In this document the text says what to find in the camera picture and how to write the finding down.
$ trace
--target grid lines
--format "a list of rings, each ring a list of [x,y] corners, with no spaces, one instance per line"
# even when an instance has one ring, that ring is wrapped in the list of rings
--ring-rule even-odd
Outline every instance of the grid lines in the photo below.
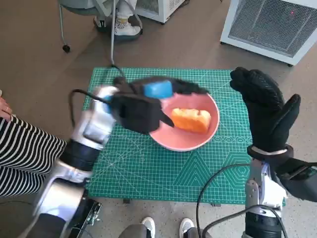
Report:
[[[204,183],[221,167],[248,163],[246,148],[252,143],[247,109],[239,93],[229,86],[229,70],[124,68],[129,82],[164,75],[208,88],[220,111],[217,133],[206,145],[189,152],[169,151],[148,135],[116,125],[94,167],[87,185],[90,195],[167,201],[197,201]],[[116,69],[95,68],[89,86],[112,84]],[[84,108],[88,108],[86,98]],[[249,168],[232,168],[220,174],[205,191],[202,201],[244,204],[244,183]]]

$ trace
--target vent grille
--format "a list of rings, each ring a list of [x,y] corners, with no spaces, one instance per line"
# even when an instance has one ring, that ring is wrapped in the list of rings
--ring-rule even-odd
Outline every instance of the vent grille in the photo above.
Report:
[[[169,0],[169,9],[173,10],[175,7],[175,0]]]
[[[159,0],[138,0],[137,7],[159,14]]]
[[[240,0],[229,38],[293,57],[317,28],[317,9],[281,0]]]

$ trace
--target cake slice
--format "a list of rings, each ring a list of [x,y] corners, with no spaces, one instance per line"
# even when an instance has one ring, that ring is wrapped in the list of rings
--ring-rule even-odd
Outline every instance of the cake slice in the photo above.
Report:
[[[175,108],[172,111],[171,119],[174,125],[180,129],[207,133],[211,116],[209,112],[204,110]]]

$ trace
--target striped pants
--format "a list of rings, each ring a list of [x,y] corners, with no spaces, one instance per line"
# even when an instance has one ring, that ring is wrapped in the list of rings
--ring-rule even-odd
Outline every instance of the striped pants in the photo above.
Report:
[[[65,145],[14,116],[0,118],[0,197],[37,192]]]

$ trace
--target chair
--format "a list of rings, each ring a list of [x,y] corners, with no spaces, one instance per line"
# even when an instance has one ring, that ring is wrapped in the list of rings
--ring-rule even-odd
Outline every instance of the chair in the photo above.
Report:
[[[63,50],[66,53],[70,52],[70,47],[65,41],[64,31],[63,31],[63,8],[67,9],[70,12],[73,12],[78,15],[94,15],[94,16],[104,16],[109,17],[112,12],[115,12],[116,5],[122,0],[58,0],[59,3],[59,18],[60,18],[60,31],[61,39],[63,42]],[[125,1],[133,14],[137,18],[141,29],[143,28],[142,22],[139,16],[135,13],[134,8],[130,4],[129,0]],[[115,24],[115,14],[112,14],[112,30],[111,30],[111,63],[113,61],[113,47],[114,47],[114,24]]]

